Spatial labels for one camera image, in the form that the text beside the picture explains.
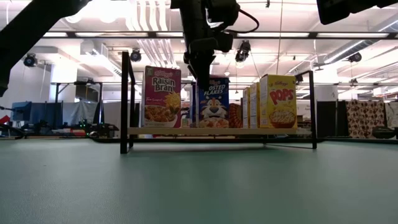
yellow cereal box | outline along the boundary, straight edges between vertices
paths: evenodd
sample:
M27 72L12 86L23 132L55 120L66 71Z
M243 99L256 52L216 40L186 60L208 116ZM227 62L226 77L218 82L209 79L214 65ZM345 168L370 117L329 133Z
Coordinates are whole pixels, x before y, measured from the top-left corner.
M260 128L260 83L250 86L250 128Z
M297 128L295 77L265 75L260 79L260 127Z
M247 87L243 90L242 99L243 111L243 128L250 128L250 88Z

cereal box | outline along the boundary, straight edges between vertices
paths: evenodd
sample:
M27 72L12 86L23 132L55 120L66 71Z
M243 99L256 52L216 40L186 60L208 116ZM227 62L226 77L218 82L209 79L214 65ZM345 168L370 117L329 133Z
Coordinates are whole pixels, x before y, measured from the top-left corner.
M265 75L260 79L262 128L297 128L295 77Z
M209 90L197 91L196 121L199 128L229 127L229 79L210 78Z
M250 88L243 90L243 128L250 128Z
M142 84L141 126L181 126L181 70L146 66Z
M250 128L260 128L260 83L250 86Z

wooden shelf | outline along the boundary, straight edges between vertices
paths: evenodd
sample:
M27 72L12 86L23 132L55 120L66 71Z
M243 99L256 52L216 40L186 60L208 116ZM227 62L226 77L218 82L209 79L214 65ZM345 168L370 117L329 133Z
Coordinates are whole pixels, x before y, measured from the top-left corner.
M266 135L266 134L311 134L308 129L300 128L128 128L128 134L159 135Z

green table surface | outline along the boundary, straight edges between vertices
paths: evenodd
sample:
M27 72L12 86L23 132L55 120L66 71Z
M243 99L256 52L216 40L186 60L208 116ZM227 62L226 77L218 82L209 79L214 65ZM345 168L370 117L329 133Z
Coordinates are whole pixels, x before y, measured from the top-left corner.
M0 223L398 223L398 146L0 141Z

shelf rack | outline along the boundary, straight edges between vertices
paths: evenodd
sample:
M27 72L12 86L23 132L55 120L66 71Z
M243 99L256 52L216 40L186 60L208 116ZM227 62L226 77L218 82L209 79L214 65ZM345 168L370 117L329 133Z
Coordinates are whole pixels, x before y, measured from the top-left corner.
M313 71L306 71L296 75L296 78L300 79L303 75L309 75L309 86L310 86L310 111L311 111L311 130L291 128L291 129L276 129L276 128L259 128L259 129L243 129L243 128L139 128L138 119L134 119L135 113L135 103L132 100L130 104L130 114L127 114L128 107L128 88L129 84L131 86L130 99L135 99L134 85L136 84L136 79L134 78L134 72L132 69L131 61L129 59L129 53L122 53L122 84L121 84L121 128L120 128L120 153L127 154L132 147L134 142L143 142L136 139L138 134L160 134L160 135L214 135L214 136L243 136L243 135L255 135L262 136L262 138L257 139L244 139L242 142L262 142L267 144L272 143L286 143L292 142L291 139L270 139L266 138L267 135L275 134L311 134L311 138L308 141L312 144L309 149L317 148L317 127L315 125L315 97L314 97L314 82L313 82ZM233 142L239 142L240 139L235 139ZM159 142L158 139L146 139L145 142Z

